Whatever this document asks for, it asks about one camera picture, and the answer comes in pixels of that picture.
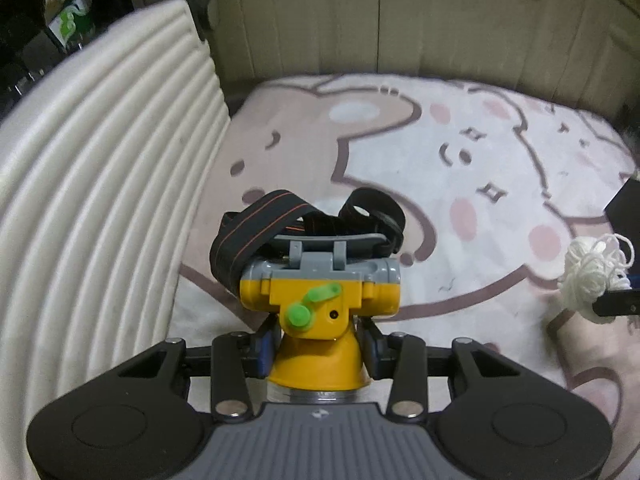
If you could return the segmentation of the green white carton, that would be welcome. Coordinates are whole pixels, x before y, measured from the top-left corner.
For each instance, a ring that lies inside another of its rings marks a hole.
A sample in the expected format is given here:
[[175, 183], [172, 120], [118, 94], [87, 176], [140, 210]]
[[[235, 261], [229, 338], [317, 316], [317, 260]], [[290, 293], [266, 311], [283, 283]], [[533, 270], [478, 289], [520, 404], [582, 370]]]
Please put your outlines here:
[[92, 0], [43, 0], [47, 33], [63, 52], [81, 50], [96, 36]]

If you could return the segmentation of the white yarn ball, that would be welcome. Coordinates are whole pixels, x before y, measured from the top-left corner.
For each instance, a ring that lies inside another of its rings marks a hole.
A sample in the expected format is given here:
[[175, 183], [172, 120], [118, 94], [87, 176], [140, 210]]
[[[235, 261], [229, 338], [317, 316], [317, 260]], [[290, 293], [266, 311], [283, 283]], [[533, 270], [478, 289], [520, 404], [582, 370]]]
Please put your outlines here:
[[634, 264], [634, 244], [626, 236], [578, 236], [570, 242], [559, 278], [562, 306], [594, 324], [610, 324], [617, 314], [597, 314], [594, 306], [607, 292], [628, 292], [628, 271]]

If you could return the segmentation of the black storage box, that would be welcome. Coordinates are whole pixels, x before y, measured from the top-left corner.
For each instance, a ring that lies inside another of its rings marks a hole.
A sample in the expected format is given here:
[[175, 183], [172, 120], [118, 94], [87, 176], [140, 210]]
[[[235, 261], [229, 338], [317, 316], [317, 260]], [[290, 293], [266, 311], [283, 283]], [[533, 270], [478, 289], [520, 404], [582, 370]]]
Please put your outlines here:
[[628, 238], [638, 249], [640, 244], [640, 181], [629, 178], [606, 205], [605, 217], [614, 233]]

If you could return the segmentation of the white ribbed suitcase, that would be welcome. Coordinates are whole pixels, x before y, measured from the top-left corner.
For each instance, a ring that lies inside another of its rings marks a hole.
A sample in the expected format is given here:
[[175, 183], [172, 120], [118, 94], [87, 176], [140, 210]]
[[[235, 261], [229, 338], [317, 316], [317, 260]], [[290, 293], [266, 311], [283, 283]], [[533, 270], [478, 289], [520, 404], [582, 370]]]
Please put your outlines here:
[[188, 4], [112, 25], [1, 124], [1, 474], [50, 401], [163, 340], [230, 122]]

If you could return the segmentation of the beige cabinet with doors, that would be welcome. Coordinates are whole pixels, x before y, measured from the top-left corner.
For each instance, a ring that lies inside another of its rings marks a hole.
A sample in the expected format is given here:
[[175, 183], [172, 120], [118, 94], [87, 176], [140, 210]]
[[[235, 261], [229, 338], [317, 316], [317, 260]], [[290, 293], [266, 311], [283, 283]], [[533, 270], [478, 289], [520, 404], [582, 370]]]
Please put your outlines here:
[[639, 0], [186, 1], [231, 94], [281, 76], [391, 73], [610, 119], [639, 103]]

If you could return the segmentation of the pink cartoon bear blanket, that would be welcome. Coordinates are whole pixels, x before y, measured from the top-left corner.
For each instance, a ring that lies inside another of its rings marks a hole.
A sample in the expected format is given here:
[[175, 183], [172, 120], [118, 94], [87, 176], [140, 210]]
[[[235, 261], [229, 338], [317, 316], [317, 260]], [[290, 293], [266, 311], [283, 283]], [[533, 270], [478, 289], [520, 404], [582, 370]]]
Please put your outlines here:
[[639, 435], [639, 325], [594, 326], [556, 283], [570, 241], [608, 232], [634, 161], [603, 119], [472, 82], [288, 78], [234, 114], [182, 259], [170, 332], [192, 344], [253, 328], [209, 271], [226, 211], [287, 188], [336, 214], [358, 186], [407, 217], [392, 325], [432, 344], [468, 335], [581, 394], [617, 439]]

